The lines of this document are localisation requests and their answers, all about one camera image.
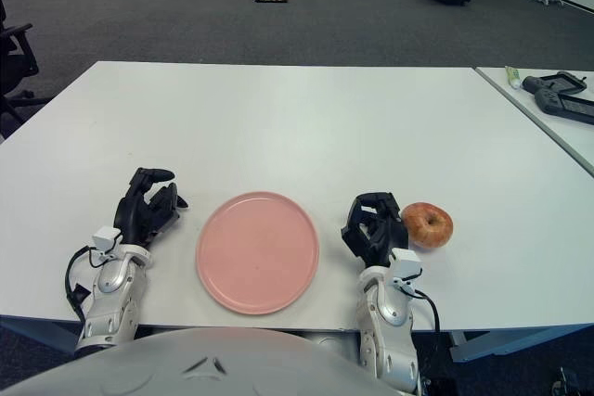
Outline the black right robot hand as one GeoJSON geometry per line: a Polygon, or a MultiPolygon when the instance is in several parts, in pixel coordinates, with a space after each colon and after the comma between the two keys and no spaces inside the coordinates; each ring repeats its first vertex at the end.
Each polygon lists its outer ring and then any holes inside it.
{"type": "Polygon", "coordinates": [[[366,268],[388,267],[392,249],[408,248],[408,232],[390,192],[358,195],[351,206],[342,241],[366,268]]]}

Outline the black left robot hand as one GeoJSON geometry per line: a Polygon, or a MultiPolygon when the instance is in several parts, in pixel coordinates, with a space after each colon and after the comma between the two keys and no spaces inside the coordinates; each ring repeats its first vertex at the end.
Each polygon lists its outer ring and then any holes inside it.
{"type": "Polygon", "coordinates": [[[122,243],[147,248],[180,217],[188,204],[177,193],[174,173],[164,169],[138,168],[121,198],[113,226],[122,243]]]}

